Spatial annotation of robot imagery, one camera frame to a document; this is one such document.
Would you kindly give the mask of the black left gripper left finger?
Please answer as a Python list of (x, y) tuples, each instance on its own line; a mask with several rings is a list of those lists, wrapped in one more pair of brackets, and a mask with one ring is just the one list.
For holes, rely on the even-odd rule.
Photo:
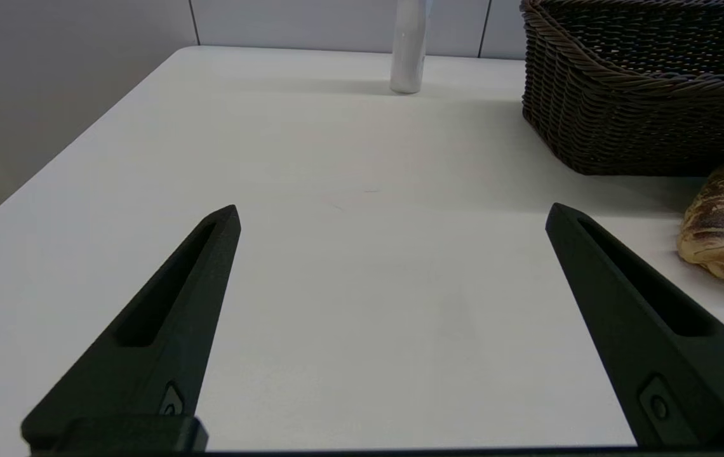
[(196, 418), (241, 224), (203, 218), (20, 426), (31, 448), (204, 448)]

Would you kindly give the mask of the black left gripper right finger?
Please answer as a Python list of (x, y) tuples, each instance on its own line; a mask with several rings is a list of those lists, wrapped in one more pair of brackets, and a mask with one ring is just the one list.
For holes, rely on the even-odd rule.
[(581, 211), (546, 232), (638, 445), (724, 448), (724, 324)]

